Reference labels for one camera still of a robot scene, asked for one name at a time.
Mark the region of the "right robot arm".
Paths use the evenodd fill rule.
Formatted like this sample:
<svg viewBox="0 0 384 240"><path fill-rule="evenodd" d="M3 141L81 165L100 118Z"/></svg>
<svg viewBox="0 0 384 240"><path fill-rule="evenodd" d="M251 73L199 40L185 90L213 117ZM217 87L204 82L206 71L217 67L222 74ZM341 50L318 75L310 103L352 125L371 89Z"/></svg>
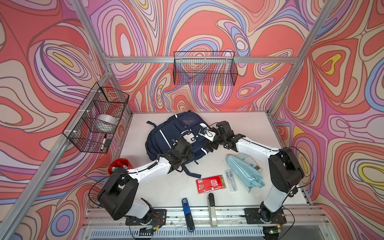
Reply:
<svg viewBox="0 0 384 240"><path fill-rule="evenodd" d="M247 154L269 165L271 189L261 203L259 212L272 215L282 209L285 200L298 192L297 185L305 173L290 148L273 148L257 143L245 135L234 134L230 124L222 121L216 127L202 127L199 134L210 141L207 147L212 152L219 145L240 154Z"/></svg>

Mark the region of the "clear pen pack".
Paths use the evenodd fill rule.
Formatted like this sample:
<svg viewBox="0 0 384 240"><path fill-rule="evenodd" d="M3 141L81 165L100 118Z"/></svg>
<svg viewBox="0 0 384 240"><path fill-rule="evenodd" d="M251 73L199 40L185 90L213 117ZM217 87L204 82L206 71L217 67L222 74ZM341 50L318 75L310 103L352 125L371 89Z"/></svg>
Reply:
<svg viewBox="0 0 384 240"><path fill-rule="evenodd" d="M225 170L225 175L226 175L227 182L229 184L230 192L236 192L238 188L237 188L232 170Z"/></svg>

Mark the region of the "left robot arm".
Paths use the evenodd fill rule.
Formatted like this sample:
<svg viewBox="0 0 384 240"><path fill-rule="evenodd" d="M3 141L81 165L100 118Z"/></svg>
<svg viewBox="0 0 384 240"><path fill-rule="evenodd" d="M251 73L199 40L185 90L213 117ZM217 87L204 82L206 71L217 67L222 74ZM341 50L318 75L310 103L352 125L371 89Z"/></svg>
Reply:
<svg viewBox="0 0 384 240"><path fill-rule="evenodd" d="M98 193L97 201L113 220L123 217L136 218L146 225L154 218L154 210L148 201L136 197L139 187L160 176L178 171L193 160L192 145L180 140L168 152L158 155L153 163L136 169L115 170Z"/></svg>

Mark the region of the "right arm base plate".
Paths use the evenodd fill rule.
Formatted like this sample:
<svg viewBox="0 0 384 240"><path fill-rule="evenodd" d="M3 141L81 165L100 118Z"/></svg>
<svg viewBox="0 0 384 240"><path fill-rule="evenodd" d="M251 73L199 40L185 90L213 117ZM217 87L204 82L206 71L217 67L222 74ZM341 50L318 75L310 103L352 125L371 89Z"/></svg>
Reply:
<svg viewBox="0 0 384 240"><path fill-rule="evenodd" d="M246 208L241 217L245 218L247 224L254 225L284 225L287 223L283 208L278 209L277 212L270 213L268 209L260 208Z"/></svg>

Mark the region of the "light blue pencil case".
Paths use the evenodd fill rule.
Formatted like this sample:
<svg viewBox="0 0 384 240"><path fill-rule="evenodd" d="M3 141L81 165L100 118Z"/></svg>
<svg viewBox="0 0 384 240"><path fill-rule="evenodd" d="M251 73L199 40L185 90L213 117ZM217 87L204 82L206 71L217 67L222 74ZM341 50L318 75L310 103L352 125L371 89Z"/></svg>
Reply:
<svg viewBox="0 0 384 240"><path fill-rule="evenodd" d="M249 189L263 188L265 186L264 178L261 173L237 158L237 155L227 155L226 162L236 176Z"/></svg>

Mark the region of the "navy blue backpack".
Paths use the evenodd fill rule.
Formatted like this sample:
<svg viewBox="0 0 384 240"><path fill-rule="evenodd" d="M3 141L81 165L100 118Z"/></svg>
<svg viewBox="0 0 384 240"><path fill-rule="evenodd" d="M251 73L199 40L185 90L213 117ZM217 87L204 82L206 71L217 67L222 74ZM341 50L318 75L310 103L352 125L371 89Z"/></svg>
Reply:
<svg viewBox="0 0 384 240"><path fill-rule="evenodd" d="M160 125L150 121L147 123L154 126L145 143L147 155L152 161L155 161L158 155L165 154L180 140L186 140L192 145L195 155L193 162L209 153L209 150L206 149L209 140L199 134L201 128L208 127L208 125L201 116L194 112L175 114ZM196 179L201 178L201 175L190 172L186 165L182 172Z"/></svg>

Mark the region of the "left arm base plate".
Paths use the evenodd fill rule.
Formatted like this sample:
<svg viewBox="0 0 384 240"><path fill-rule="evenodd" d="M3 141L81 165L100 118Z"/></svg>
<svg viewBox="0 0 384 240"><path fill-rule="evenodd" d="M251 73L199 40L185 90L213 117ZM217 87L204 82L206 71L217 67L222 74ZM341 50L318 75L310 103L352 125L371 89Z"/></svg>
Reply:
<svg viewBox="0 0 384 240"><path fill-rule="evenodd" d="M142 219L128 216L126 218L126 226L160 227L166 224L166 217L166 209L153 209L150 210Z"/></svg>

